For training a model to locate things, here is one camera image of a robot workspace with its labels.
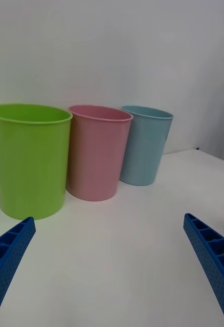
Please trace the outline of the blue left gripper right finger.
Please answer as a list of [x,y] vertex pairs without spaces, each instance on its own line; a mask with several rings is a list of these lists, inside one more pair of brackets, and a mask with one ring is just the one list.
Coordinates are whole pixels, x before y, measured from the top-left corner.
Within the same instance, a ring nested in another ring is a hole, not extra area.
[[224,314],[224,237],[190,213],[183,228]]

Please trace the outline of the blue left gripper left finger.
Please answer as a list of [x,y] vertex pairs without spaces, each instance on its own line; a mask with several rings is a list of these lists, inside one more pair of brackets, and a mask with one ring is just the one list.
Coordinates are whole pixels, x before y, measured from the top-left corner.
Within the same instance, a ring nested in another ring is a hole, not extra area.
[[35,232],[28,217],[0,236],[0,306]]

